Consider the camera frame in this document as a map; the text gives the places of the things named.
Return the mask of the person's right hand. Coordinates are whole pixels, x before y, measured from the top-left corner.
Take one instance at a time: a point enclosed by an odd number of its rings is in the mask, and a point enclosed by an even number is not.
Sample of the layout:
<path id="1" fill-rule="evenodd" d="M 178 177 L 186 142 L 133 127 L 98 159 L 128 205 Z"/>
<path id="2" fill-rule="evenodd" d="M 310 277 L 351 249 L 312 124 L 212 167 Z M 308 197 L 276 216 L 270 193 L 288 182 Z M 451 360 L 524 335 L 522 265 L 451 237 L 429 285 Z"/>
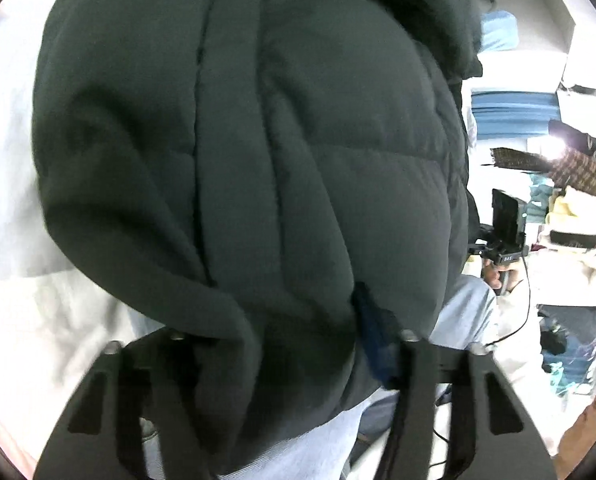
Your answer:
<path id="1" fill-rule="evenodd" d="M 517 261 L 507 266 L 496 266 L 492 260 L 482 262 L 481 278 L 499 295 L 512 292 L 524 280 L 526 271 L 522 263 Z"/>

